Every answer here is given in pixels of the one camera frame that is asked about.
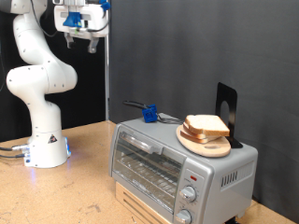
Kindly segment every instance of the red indicator light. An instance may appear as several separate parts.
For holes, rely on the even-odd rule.
[[[190,178],[191,178],[192,180],[194,180],[194,181],[197,180],[196,177],[194,177],[194,176],[190,176]]]

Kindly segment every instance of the toaster oven door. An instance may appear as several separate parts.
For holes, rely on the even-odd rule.
[[[150,150],[157,142],[124,129],[115,143],[113,172],[173,214],[185,157],[162,144],[161,150]]]

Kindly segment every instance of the sticker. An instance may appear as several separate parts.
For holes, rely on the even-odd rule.
[[[50,136],[50,140],[48,142],[49,143],[54,143],[54,142],[57,142],[57,139],[55,138],[54,134]]]

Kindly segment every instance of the blue clamp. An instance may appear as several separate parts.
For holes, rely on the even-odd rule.
[[[68,12],[68,17],[64,22],[64,26],[69,27],[82,27],[81,25],[81,15],[79,12]]]
[[[104,12],[111,8],[111,5],[107,0],[100,0],[99,4],[102,5],[101,8],[104,10]]]
[[[146,123],[153,122],[158,119],[156,105],[149,105],[148,109],[142,109],[142,114]]]

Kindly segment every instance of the silver toaster oven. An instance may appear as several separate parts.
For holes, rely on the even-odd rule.
[[[243,144],[225,157],[205,158],[178,141],[177,127],[143,119],[118,124],[110,176],[170,223],[221,224],[242,217],[251,202],[257,150]]]

